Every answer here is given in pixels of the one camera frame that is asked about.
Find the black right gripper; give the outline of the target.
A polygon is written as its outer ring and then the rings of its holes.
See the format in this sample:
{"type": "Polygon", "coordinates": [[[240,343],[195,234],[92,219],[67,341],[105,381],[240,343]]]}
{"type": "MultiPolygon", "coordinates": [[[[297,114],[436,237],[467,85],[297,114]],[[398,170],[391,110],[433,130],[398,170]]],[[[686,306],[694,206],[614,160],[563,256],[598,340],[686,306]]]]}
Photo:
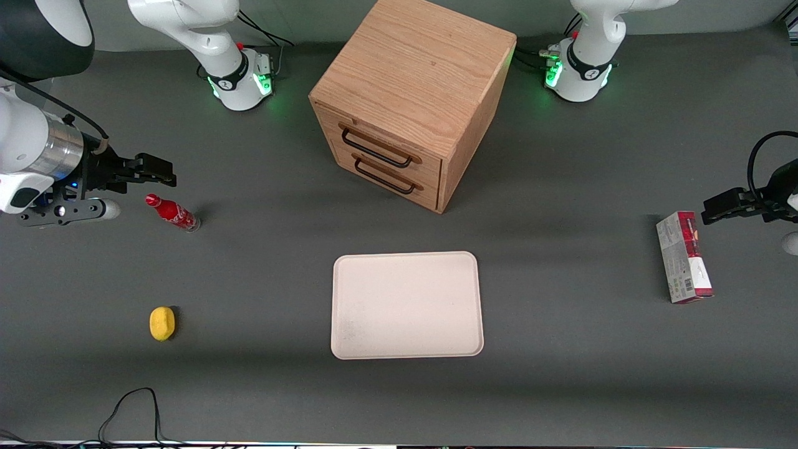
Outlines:
{"type": "Polygon", "coordinates": [[[159,183],[168,187],[177,186],[171,162],[147,153],[138,153],[135,170],[128,166],[129,159],[118,156],[111,148],[101,153],[92,153],[92,146],[85,146],[82,158],[74,170],[77,183],[77,198],[86,199],[88,191],[111,190],[126,193],[128,183],[159,183]]]}

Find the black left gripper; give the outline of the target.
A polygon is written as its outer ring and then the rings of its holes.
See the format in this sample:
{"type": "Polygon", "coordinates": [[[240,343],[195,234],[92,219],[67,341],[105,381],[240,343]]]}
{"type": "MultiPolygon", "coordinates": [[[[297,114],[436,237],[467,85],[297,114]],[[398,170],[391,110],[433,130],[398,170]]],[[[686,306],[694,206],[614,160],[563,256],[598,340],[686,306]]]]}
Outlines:
{"type": "Polygon", "coordinates": [[[780,221],[780,199],[781,188],[731,188],[703,202],[701,219],[706,226],[733,217],[761,216],[765,223],[780,221]]]}

